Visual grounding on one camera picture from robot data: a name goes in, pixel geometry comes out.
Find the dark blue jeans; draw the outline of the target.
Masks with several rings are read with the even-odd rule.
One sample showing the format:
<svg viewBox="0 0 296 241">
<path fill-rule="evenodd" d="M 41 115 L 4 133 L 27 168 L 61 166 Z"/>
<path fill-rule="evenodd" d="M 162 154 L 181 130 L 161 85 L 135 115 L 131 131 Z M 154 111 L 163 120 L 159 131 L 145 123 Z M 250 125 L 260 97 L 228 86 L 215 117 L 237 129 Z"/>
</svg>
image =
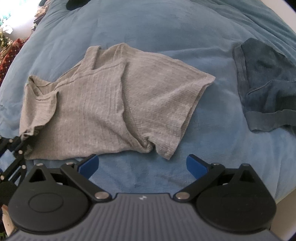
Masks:
<svg viewBox="0 0 296 241">
<path fill-rule="evenodd" d="M 238 93 L 251 131 L 295 126 L 295 65 L 271 46 L 250 38 L 233 50 Z"/>
</svg>

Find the black garment on bed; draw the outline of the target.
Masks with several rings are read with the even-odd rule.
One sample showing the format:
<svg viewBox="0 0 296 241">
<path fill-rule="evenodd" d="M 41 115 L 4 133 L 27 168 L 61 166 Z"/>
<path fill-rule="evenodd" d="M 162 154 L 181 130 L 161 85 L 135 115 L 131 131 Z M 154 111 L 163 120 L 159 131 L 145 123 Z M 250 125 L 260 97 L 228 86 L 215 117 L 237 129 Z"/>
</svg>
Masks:
<svg viewBox="0 0 296 241">
<path fill-rule="evenodd" d="M 69 11 L 81 8 L 84 5 L 88 4 L 90 0 L 68 0 L 66 4 L 66 9 Z"/>
</svg>

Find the grey polo shirt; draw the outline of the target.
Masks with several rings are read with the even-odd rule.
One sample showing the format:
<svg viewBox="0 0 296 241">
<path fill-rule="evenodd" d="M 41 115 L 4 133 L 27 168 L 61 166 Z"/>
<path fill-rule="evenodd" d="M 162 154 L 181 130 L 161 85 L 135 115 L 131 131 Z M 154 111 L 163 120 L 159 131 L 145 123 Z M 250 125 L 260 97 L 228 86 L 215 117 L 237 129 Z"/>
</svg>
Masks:
<svg viewBox="0 0 296 241">
<path fill-rule="evenodd" d="M 125 43 L 87 49 L 54 82 L 29 77 L 20 136 L 28 160 L 65 160 L 122 151 L 165 159 L 176 151 L 214 76 Z"/>
</svg>

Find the red patterned tablecloth table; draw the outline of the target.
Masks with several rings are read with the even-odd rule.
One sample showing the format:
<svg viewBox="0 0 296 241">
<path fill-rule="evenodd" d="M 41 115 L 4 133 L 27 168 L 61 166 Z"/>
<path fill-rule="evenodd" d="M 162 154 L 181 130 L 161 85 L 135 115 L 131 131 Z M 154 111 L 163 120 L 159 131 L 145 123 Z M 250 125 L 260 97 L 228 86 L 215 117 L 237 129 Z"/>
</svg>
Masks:
<svg viewBox="0 0 296 241">
<path fill-rule="evenodd" d="M 1 54 L 1 68 L 0 68 L 1 83 L 3 82 L 13 60 L 15 59 L 17 54 L 20 52 L 20 50 L 22 49 L 23 45 L 27 40 L 28 39 L 17 39 L 4 49 L 4 53 Z"/>
</svg>

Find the plaid bed sheet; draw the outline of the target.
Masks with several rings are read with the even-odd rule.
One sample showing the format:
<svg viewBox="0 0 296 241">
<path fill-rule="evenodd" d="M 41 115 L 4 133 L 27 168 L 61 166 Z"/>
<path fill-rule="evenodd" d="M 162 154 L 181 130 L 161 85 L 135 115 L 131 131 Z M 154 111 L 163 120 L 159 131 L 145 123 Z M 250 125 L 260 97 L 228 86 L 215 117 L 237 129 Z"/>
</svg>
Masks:
<svg viewBox="0 0 296 241">
<path fill-rule="evenodd" d="M 1 206 L 1 211 L 2 211 L 1 220 L 3 221 L 6 234 L 9 237 L 16 231 L 16 226 L 12 222 L 12 219 L 9 215 L 8 207 L 6 205 L 3 204 Z"/>
</svg>

